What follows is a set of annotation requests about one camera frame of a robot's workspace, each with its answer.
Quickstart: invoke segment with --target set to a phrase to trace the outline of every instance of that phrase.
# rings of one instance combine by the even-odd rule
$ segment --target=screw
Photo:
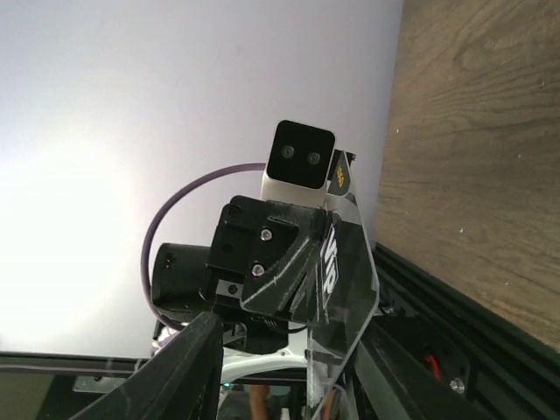
[[[270,241],[272,239],[272,232],[269,229],[261,231],[261,241]]]
[[[239,213],[241,213],[242,210],[239,206],[236,205],[232,205],[229,207],[229,209],[227,210],[227,213],[231,216],[231,217],[237,217],[239,216]]]
[[[255,264],[252,273],[254,277],[260,277],[264,274],[264,267],[261,264]]]
[[[461,378],[455,378],[449,384],[451,389],[458,394],[463,394],[465,392],[465,384],[461,380]]]

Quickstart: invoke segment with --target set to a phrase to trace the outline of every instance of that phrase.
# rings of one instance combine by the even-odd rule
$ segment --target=yellow label
[[[339,179],[339,187],[342,188],[344,185],[344,171],[342,171],[342,166],[339,166],[339,169],[336,170],[336,176]]]

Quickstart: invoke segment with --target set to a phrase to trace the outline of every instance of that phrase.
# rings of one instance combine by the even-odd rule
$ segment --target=red component
[[[436,361],[436,358],[432,355],[426,357],[425,359],[428,363],[431,364],[431,369],[434,372],[434,376],[436,377],[436,379],[438,381],[441,381],[441,374],[439,373],[439,365],[438,362]]]

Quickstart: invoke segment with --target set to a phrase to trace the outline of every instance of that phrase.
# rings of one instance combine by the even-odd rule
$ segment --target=white wall
[[[0,350],[144,357],[139,285],[163,201],[264,161],[278,121],[357,152],[373,232],[402,0],[0,4]],[[260,175],[223,179],[157,243],[208,244]]]

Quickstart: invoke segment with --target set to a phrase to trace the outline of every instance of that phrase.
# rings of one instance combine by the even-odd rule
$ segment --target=clear acrylic panel
[[[346,153],[327,194],[332,223],[309,278],[307,405],[318,418],[379,304],[379,280]]]

